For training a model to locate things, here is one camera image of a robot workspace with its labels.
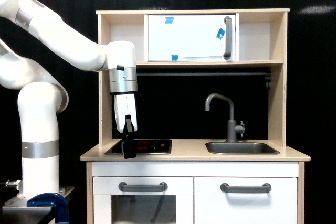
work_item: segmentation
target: faucet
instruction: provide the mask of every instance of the faucet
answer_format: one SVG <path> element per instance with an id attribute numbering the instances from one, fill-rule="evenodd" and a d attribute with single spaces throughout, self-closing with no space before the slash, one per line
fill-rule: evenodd
<path id="1" fill-rule="evenodd" d="M 205 106 L 204 106 L 205 111 L 210 111 L 210 103 L 211 103 L 212 99 L 214 99 L 214 98 L 218 98 L 218 99 L 221 99 L 223 101 L 227 101 L 229 103 L 229 105 L 230 105 L 230 119 L 227 121 L 227 140 L 226 140 L 226 142 L 238 143 L 236 134 L 238 133 L 238 134 L 241 134 L 241 136 L 243 136 L 243 134 L 245 133 L 245 124 L 241 121 L 240 125 L 237 125 L 237 122 L 234 118 L 235 117 L 235 109 L 234 109 L 233 101 L 230 98 L 225 97 L 221 94 L 212 93 L 205 100 Z"/>

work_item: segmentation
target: stainless steel sink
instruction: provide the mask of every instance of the stainless steel sink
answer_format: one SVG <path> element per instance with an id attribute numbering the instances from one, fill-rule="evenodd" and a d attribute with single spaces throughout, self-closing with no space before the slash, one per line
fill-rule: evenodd
<path id="1" fill-rule="evenodd" d="M 210 142 L 206 143 L 205 146 L 210 153 L 214 154 L 276 155 L 280 153 L 264 143 Z"/>

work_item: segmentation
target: black stovetop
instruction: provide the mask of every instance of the black stovetop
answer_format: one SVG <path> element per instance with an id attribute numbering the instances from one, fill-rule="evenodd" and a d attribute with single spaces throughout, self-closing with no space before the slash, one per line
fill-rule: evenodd
<path id="1" fill-rule="evenodd" d="M 122 154 L 121 142 L 117 142 L 105 154 Z M 136 154 L 171 154 L 171 139 L 134 139 Z"/>

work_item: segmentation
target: toy kitchen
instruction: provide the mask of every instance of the toy kitchen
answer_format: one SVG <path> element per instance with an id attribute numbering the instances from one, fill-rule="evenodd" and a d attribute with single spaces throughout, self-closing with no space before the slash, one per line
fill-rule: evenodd
<path id="1" fill-rule="evenodd" d="M 288 12 L 96 12 L 100 44 L 135 45 L 137 130 L 118 133 L 100 72 L 99 143 L 80 157 L 89 224 L 304 223 L 310 157 L 286 145 Z"/>

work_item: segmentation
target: oven window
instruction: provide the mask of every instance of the oven window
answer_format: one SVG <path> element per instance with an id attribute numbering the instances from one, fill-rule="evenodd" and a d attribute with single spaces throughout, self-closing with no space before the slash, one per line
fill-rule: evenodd
<path id="1" fill-rule="evenodd" d="M 112 195 L 112 223 L 176 224 L 175 195 Z"/>

